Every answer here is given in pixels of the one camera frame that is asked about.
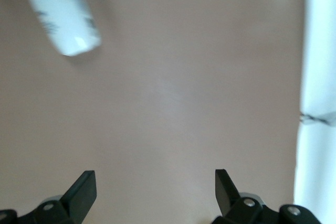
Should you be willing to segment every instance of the silver screw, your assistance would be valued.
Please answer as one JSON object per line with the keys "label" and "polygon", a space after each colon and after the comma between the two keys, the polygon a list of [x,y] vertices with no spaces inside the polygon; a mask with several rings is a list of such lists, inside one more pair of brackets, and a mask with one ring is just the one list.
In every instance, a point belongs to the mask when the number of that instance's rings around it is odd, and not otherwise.
{"label": "silver screw", "polygon": [[6,213],[0,214],[0,220],[6,219],[6,217],[7,217]]}
{"label": "silver screw", "polygon": [[292,214],[292,215],[300,215],[301,214],[301,211],[299,208],[297,207],[288,207],[287,210]]}
{"label": "silver screw", "polygon": [[45,205],[44,207],[43,207],[43,210],[44,211],[48,211],[48,210],[50,210],[51,208],[53,208],[54,207],[54,204],[47,204],[47,205]]}
{"label": "silver screw", "polygon": [[249,207],[254,207],[256,203],[251,199],[244,199],[244,204]]}

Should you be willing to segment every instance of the metal bolt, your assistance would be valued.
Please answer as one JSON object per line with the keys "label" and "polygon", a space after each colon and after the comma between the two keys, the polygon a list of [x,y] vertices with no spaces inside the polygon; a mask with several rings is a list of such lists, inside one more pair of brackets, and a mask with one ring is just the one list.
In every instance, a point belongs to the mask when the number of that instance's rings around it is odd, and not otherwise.
{"label": "metal bolt", "polygon": [[51,208],[53,208],[54,207],[54,204],[47,204],[47,205],[45,205],[44,207],[43,207],[43,210],[44,211],[48,211],[48,210],[50,210]]}
{"label": "metal bolt", "polygon": [[254,207],[256,203],[251,199],[244,199],[244,204],[249,207]]}
{"label": "metal bolt", "polygon": [[6,217],[7,217],[6,213],[0,214],[0,220],[6,219]]}
{"label": "metal bolt", "polygon": [[300,215],[301,214],[301,211],[299,208],[297,207],[288,207],[287,210],[292,214],[292,215]]}

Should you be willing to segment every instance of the brown surface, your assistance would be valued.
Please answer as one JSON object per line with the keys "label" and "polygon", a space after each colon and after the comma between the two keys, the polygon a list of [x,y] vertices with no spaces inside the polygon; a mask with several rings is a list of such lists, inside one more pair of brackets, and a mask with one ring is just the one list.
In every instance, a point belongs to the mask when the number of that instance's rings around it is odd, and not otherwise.
{"label": "brown surface", "polygon": [[85,223],[210,223],[216,168],[292,201],[303,0],[88,2],[103,44],[69,58],[26,0],[0,0],[0,209],[85,169]]}

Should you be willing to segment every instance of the white curtain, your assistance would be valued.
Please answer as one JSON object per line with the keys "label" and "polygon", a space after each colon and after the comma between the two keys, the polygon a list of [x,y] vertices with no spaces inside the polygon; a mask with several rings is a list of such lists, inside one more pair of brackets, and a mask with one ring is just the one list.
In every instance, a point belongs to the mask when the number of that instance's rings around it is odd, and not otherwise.
{"label": "white curtain", "polygon": [[336,0],[306,0],[295,204],[336,223]]}

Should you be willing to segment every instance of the white plastic object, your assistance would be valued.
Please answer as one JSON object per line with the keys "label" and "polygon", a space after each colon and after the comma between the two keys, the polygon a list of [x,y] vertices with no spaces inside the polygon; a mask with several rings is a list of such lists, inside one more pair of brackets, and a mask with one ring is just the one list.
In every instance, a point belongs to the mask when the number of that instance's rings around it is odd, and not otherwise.
{"label": "white plastic object", "polygon": [[61,54],[75,56],[101,44],[86,0],[30,0],[30,3]]}

